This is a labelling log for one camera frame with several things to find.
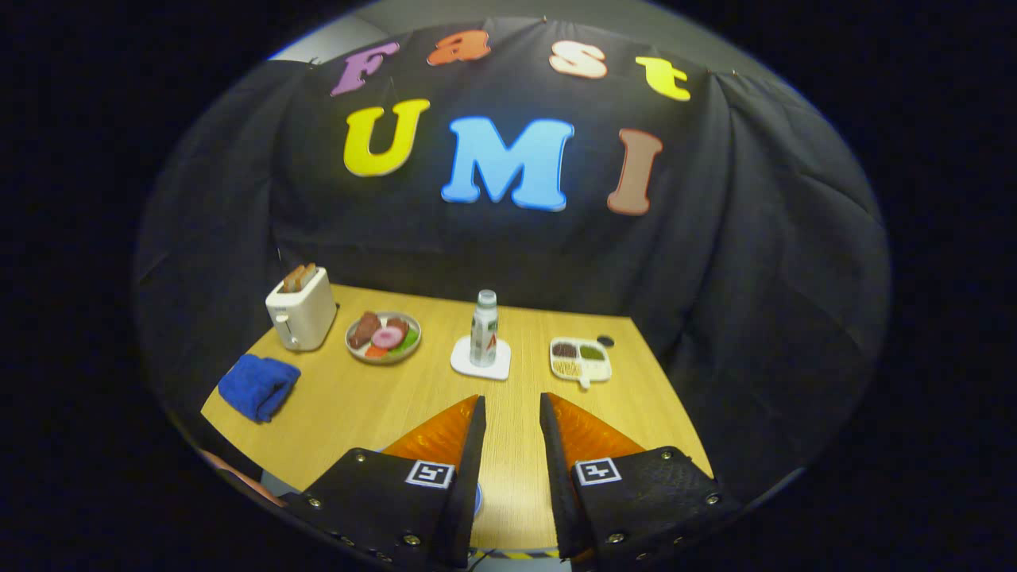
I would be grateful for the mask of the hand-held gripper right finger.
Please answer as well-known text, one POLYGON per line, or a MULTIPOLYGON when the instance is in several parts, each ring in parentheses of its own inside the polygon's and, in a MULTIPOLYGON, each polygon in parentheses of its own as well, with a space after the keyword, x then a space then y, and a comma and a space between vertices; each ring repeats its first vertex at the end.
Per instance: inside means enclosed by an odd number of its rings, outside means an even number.
POLYGON ((668 561, 744 510, 676 446, 645 448, 553 393, 539 409, 563 560, 668 561))

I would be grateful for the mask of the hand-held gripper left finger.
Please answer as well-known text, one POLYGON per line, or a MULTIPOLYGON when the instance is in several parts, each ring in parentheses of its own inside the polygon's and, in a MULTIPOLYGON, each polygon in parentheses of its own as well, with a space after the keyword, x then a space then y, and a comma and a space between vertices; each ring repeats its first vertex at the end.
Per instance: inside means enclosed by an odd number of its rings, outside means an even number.
POLYGON ((400 444, 349 449, 284 510, 374 569, 465 569, 485 430, 485 399, 470 396, 400 444))

